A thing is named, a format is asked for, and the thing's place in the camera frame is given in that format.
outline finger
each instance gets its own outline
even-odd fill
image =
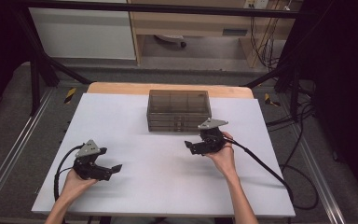
[[[225,136],[226,138],[229,138],[229,139],[234,139],[231,134],[229,133],[226,133],[226,132],[222,132],[223,136]]]

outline white tabletop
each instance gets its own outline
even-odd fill
[[[84,193],[69,212],[83,215],[153,217],[232,216],[224,177],[207,157],[192,155],[185,141],[200,142],[196,134],[150,133],[147,95],[85,93],[32,209],[48,214],[54,204],[53,179],[66,152],[93,139],[107,147],[96,163],[123,164],[110,181],[100,181]],[[257,100],[210,98],[214,119],[229,122],[220,130],[281,175]],[[235,149],[243,189],[258,217],[293,217],[295,211],[284,186],[256,161]],[[75,153],[63,168],[71,167]],[[60,178],[60,188],[66,173]]]

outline black cable on floor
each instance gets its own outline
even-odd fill
[[[249,148],[242,146],[238,142],[232,139],[226,139],[226,141],[234,144],[237,147],[242,148],[246,153],[248,153],[249,156],[251,156],[255,161],[257,161],[264,169],[266,169],[270,174],[272,174],[275,178],[277,178],[287,189],[287,192],[289,194],[290,201],[294,202],[293,192],[290,189],[289,185],[280,177],[278,176],[271,168],[269,168],[264,162],[262,162],[258,157],[251,151]]]
[[[308,180],[308,182],[310,182],[310,185],[311,185],[311,187],[312,187],[312,189],[313,189],[313,191],[315,192],[315,195],[316,195],[315,201],[314,201],[314,203],[313,203],[311,206],[303,207],[303,206],[299,206],[299,205],[296,205],[296,204],[293,203],[293,207],[294,207],[294,208],[301,209],[301,210],[312,210],[312,209],[314,209],[314,208],[318,205],[318,203],[319,203],[319,196],[318,196],[318,190],[316,189],[316,187],[315,187],[315,185],[313,184],[312,180],[311,180],[309,177],[307,177],[304,173],[302,173],[300,170],[298,170],[296,167],[293,167],[293,166],[291,166],[291,165],[286,165],[286,167],[289,168],[289,169],[291,169],[291,170],[293,170],[293,171],[295,171],[295,172],[297,172],[297,173],[299,173],[299,174],[302,175],[304,178],[306,178],[306,179]]]
[[[281,169],[282,172],[287,167],[287,164],[289,163],[289,161],[292,159],[293,155],[295,154],[295,152],[297,150],[298,144],[301,141],[301,137],[302,137],[302,134],[304,132],[304,122],[303,122],[304,121],[304,112],[305,112],[305,109],[310,105],[311,104],[308,104],[308,105],[304,106],[304,108],[301,111],[301,114],[300,114],[300,134],[298,135],[297,141],[296,141],[295,145],[293,146],[293,149],[292,149],[289,157],[287,158],[286,162],[283,164],[283,167]]]

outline floor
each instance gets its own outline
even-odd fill
[[[239,50],[239,41],[235,38],[185,37],[185,39],[187,47],[182,49],[177,44],[149,36],[146,39],[143,62],[140,65],[133,62],[112,61],[69,60],[66,62],[82,76],[99,81],[237,86],[267,73],[267,69],[262,66],[251,69],[246,65],[246,58]],[[43,182],[50,162],[54,159],[55,151],[64,138],[64,131],[70,125],[68,122],[76,110],[81,92],[87,90],[86,86],[78,85],[71,104],[64,104],[63,99],[69,88],[73,87],[74,82],[66,75],[59,75],[62,84],[52,91],[51,100],[33,129],[33,137],[27,140],[23,151],[17,155],[17,162],[9,167],[11,174],[7,176],[6,184],[0,189],[0,223],[7,223],[7,219],[3,220],[3,218],[11,218],[10,223],[23,223],[25,218],[31,219],[28,220],[30,223],[38,223],[38,221],[43,223],[44,216],[31,214],[30,209],[37,188]],[[0,103],[0,164],[5,161],[6,155],[11,153],[13,144],[30,118],[27,114],[27,111],[31,109],[28,77],[27,66],[19,68]],[[274,83],[274,80],[269,80],[253,89],[266,122],[280,119],[287,114],[285,105],[287,105],[288,97],[285,94],[277,94],[272,88]],[[271,102],[279,103],[281,106],[266,104],[266,93],[269,94]],[[302,95],[299,102],[309,100],[309,96]],[[274,126],[268,129],[278,162],[282,163],[296,142],[298,125],[294,124],[277,130],[280,127]],[[307,176],[312,176],[305,160],[307,158],[303,149],[305,147],[310,148],[316,158],[324,180],[332,191],[345,221],[333,222],[326,213],[326,204],[321,202],[309,211],[296,209],[296,217],[292,221],[294,223],[358,223],[357,182],[346,164],[333,161],[332,151],[324,138],[324,130],[318,124],[317,118],[313,116],[304,120],[303,140],[290,163]],[[296,202],[301,206],[309,206],[315,194],[307,180],[291,171],[285,172],[284,177],[290,185],[293,185]],[[262,223],[286,221],[261,220]]]

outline metal frame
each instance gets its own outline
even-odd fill
[[[7,157],[5,158],[4,162],[2,163],[0,167],[0,191],[2,187],[5,185],[5,182],[7,181],[7,178],[10,175],[11,170],[13,169],[22,151],[24,150],[25,145],[28,142],[28,139],[31,137],[34,128],[36,127],[37,123],[42,117],[43,112],[47,108],[51,95],[54,94],[55,91],[56,91],[55,88],[48,88],[45,91],[42,97],[41,106],[37,111],[35,111],[34,115],[28,119],[19,137],[17,138],[15,144],[13,145],[13,147],[7,154]]]
[[[27,42],[32,52],[32,76],[33,76],[33,111],[40,105],[40,96],[37,94],[36,87],[39,74],[48,86],[57,86],[60,82],[53,68],[61,70],[66,75],[73,77],[83,84],[92,83],[91,80],[83,78],[81,75],[65,67],[61,63],[53,60],[43,50],[37,31],[34,31],[24,16],[24,9],[28,7],[39,8],[58,8],[58,9],[81,9],[81,10],[100,10],[100,11],[128,11],[128,12],[154,12],[154,13],[181,13],[199,15],[220,15],[220,16],[240,16],[240,17],[262,17],[262,18],[286,18],[312,20],[317,14],[308,11],[290,10],[261,10],[254,8],[229,8],[229,7],[191,7],[191,6],[172,6],[172,5],[147,5],[147,4],[123,4],[123,3],[102,3],[102,2],[78,2],[78,1],[53,1],[53,0],[7,0],[4,4],[9,16],[13,18],[15,25],[25,34]],[[245,85],[252,88],[255,83]]]

